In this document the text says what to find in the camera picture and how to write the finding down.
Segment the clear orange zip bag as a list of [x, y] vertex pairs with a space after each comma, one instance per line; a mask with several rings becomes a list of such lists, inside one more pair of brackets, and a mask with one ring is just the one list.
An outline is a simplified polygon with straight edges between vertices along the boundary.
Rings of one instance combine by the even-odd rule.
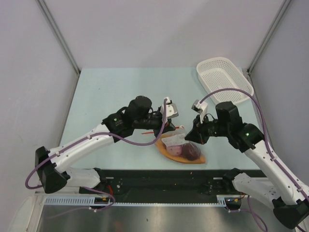
[[176, 130], [161, 135], [155, 142], [158, 151], [166, 158], [185, 164], [206, 163], [206, 157], [193, 142], [186, 141], [186, 129], [180, 125]]

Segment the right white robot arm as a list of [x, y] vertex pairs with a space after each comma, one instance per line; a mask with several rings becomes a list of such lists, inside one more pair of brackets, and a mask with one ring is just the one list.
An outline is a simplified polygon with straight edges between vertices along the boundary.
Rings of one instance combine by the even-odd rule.
[[208, 105], [195, 101], [198, 112], [185, 139], [205, 144], [210, 137], [225, 137], [236, 150], [245, 154], [272, 183], [268, 186], [234, 168], [223, 176], [223, 189], [228, 194], [246, 193], [270, 208], [286, 228], [296, 228], [309, 215], [309, 187], [300, 181], [270, 147], [266, 137], [253, 124], [244, 123], [238, 108], [230, 101], [215, 106], [217, 118], [209, 120]]

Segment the fake purple onion half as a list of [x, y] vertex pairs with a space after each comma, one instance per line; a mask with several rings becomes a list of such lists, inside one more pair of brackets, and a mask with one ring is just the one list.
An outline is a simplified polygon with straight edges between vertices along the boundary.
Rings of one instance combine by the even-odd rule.
[[181, 145], [173, 145], [173, 146], [168, 146], [166, 148], [167, 152], [171, 156], [180, 156], [182, 154], [182, 146]]

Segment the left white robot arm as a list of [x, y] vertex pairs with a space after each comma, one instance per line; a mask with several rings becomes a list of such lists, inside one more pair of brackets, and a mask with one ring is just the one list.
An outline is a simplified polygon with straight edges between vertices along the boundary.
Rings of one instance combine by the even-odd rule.
[[[166, 132], [174, 131], [172, 118], [178, 116], [176, 104], [168, 97], [154, 111], [152, 102], [145, 96], [137, 96], [128, 106], [110, 114], [94, 129], [80, 138], [63, 146], [47, 149], [44, 146], [35, 151], [35, 172], [40, 187], [47, 194], [55, 193], [64, 187], [91, 188], [102, 193], [107, 182], [101, 169], [76, 169], [72, 165], [94, 151], [123, 141], [136, 146], [149, 146]], [[128, 140], [134, 130], [152, 130], [155, 139], [147, 143]]]

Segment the fake dark red fig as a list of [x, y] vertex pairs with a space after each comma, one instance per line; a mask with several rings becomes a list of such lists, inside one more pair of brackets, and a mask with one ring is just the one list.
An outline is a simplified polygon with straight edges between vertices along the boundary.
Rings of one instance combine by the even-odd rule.
[[182, 145], [181, 157], [189, 161], [194, 161], [194, 160], [199, 159], [200, 156], [201, 156], [201, 151], [196, 145], [192, 143], [185, 143]]

